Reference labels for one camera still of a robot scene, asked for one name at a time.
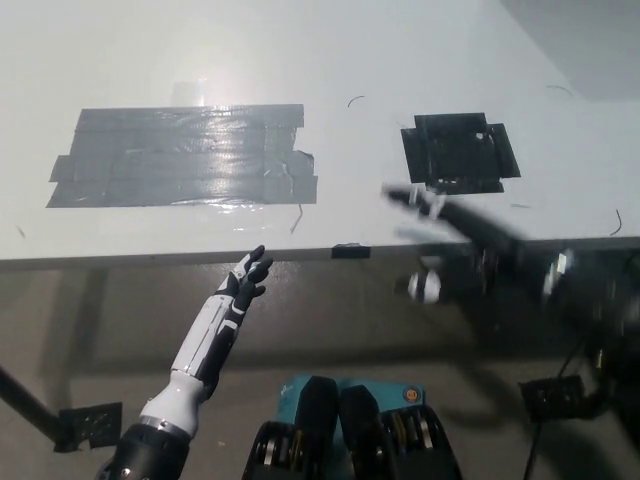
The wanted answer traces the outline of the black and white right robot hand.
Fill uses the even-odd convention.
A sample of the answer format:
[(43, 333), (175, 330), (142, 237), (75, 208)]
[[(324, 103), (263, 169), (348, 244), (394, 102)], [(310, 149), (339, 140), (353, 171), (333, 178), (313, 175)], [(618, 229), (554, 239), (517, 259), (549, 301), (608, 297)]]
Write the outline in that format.
[(468, 238), (484, 292), (493, 288), (499, 275), (506, 275), (541, 302), (551, 297), (557, 284), (554, 264), (526, 249), (523, 240), (506, 228), (444, 195), (417, 187), (385, 187), (383, 195), (420, 218), (447, 223)]

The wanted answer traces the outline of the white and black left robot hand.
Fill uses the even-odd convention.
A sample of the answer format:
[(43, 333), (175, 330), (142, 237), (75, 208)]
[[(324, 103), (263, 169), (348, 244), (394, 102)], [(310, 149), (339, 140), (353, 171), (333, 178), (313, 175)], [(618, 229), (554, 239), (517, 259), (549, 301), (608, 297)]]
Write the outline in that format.
[(273, 261), (264, 254), (262, 245), (247, 253), (206, 299), (171, 365), (169, 383), (142, 409), (143, 424), (195, 437), (200, 407), (217, 387), (252, 301), (266, 291), (261, 283)]

